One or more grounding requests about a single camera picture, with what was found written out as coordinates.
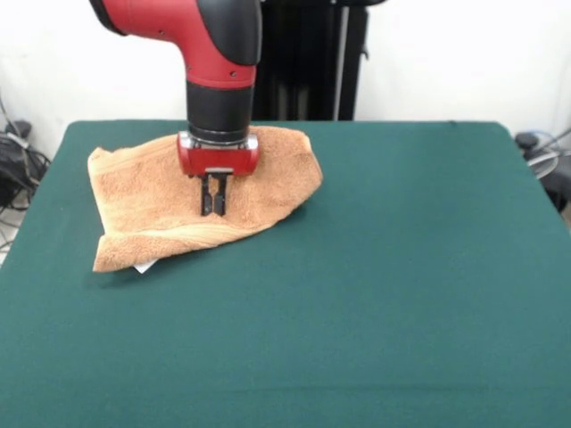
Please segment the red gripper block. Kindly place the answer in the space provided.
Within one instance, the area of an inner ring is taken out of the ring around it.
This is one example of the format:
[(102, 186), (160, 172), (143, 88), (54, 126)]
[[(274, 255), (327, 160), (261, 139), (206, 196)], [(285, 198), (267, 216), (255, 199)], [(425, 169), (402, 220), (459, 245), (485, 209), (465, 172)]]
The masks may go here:
[(238, 144), (213, 144), (192, 136), (188, 131), (177, 135), (179, 165), (184, 174), (200, 176), (201, 215), (212, 213), (212, 196), (209, 174), (218, 174), (218, 190), (214, 196), (214, 212), (223, 217), (226, 214), (226, 191), (228, 175), (248, 176), (257, 168), (259, 142), (250, 134)]

